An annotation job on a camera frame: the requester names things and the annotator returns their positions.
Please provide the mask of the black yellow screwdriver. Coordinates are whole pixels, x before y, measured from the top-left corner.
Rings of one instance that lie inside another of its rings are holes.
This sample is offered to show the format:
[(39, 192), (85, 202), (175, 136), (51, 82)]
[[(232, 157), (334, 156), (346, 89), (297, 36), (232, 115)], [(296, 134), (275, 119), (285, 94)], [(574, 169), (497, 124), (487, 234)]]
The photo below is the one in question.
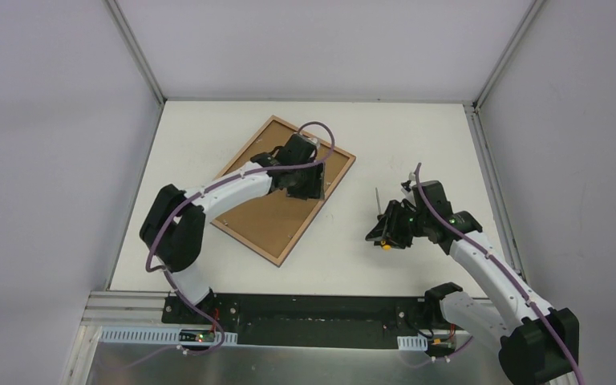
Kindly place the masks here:
[(387, 241), (387, 230), (390, 217), (384, 212), (382, 208), (379, 190), (377, 188), (375, 188), (375, 199), (378, 210), (377, 225), (374, 229), (375, 237), (378, 239), (378, 243), (381, 249), (390, 250), (391, 245)]

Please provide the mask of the blue wooden picture frame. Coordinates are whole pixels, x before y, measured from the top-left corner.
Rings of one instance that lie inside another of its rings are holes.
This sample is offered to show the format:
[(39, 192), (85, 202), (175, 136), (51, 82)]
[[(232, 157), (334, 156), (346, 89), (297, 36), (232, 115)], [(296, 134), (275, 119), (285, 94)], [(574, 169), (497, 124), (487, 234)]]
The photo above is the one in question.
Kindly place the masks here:
[[(219, 171), (216, 178), (235, 171), (258, 153), (283, 145), (297, 130), (297, 126), (272, 115)], [(334, 149), (326, 160), (325, 198), (322, 200), (304, 201), (290, 198), (284, 192), (273, 192), (221, 214), (212, 221), (212, 225), (274, 265), (281, 266), (355, 160), (356, 156), (346, 150), (339, 147)]]

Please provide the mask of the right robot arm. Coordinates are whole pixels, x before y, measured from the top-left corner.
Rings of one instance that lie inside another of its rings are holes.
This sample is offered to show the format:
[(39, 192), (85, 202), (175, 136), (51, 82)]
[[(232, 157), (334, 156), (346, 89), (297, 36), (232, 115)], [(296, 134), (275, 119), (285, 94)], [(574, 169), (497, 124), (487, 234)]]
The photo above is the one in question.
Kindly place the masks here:
[(411, 319), (428, 336), (447, 324), (466, 330), (496, 353), (513, 384), (543, 384), (579, 368), (579, 321), (568, 308), (557, 310), (537, 294), (496, 251), (481, 224), (456, 212), (437, 180), (402, 184), (405, 197), (391, 200), (365, 236), (381, 249), (407, 249), (426, 238), (457, 262), (492, 303), (476, 302), (447, 282), (427, 290), (421, 314)]

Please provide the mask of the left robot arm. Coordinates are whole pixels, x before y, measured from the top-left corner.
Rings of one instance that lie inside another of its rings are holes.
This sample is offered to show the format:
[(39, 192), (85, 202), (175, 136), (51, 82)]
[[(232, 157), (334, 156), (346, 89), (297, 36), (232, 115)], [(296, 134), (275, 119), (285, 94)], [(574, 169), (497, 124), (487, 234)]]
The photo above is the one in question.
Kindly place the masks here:
[(325, 161), (318, 159), (318, 140), (299, 133), (282, 146), (252, 156), (240, 168), (200, 188), (173, 184), (156, 195), (139, 231), (149, 257), (181, 295), (182, 314), (193, 324), (211, 318), (213, 293), (196, 266), (206, 225), (221, 214), (275, 191), (289, 197), (319, 200), (324, 196)]

